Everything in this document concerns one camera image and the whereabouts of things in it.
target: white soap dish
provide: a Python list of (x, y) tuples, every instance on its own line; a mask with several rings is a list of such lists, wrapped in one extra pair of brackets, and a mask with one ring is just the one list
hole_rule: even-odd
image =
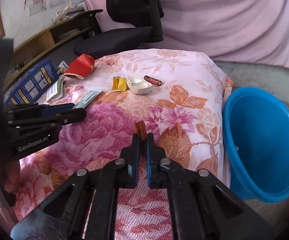
[(151, 83), (139, 77), (127, 79), (127, 85), (132, 92), (138, 95), (147, 94), (152, 89)]

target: blue box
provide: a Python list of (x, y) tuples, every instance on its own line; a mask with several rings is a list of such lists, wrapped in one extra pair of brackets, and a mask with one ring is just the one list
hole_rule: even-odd
[(50, 59), (45, 59), (30, 68), (8, 89), (4, 95), (4, 104), (34, 103), (58, 78)]

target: chair armrest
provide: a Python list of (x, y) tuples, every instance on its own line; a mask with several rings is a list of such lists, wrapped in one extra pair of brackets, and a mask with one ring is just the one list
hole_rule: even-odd
[(87, 18), (90, 26), (92, 27), (93, 32), (95, 33), (95, 35), (102, 33), (99, 23), (96, 19), (96, 14), (99, 12), (103, 12), (104, 10), (102, 9), (97, 9), (97, 10), (90, 10), (90, 11), (86, 11), (81, 13), (80, 15)]
[(147, 5), (149, 10), (149, 16), (151, 20), (152, 32), (153, 32), (153, 39), (150, 42), (160, 42), (163, 41), (163, 32), (161, 26), (160, 15), (158, 3), (159, 0), (143, 0)]

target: metal screw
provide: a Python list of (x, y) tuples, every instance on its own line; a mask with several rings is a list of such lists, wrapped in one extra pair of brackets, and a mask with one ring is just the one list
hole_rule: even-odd
[(209, 176), (209, 171), (207, 171), (206, 169), (201, 169), (201, 170), (199, 170), (199, 175), (201, 177), (208, 177)]
[(161, 159), (160, 163), (161, 163), (162, 165), (170, 165), (171, 160), (168, 159), (168, 158), (163, 158), (163, 159)]
[(125, 160), (123, 158), (118, 158), (115, 160), (116, 165), (123, 165), (125, 163)]
[(87, 171), (86, 169), (78, 169), (78, 170), (77, 170), (77, 175), (81, 177), (81, 176), (86, 175), (87, 172), (88, 172), (88, 171)]

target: battery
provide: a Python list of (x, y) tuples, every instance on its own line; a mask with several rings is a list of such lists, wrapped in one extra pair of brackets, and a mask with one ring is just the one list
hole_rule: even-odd
[(149, 76), (144, 76), (144, 80), (150, 82), (151, 84), (154, 84), (156, 86), (161, 86), (162, 82), (158, 79), (149, 77)]

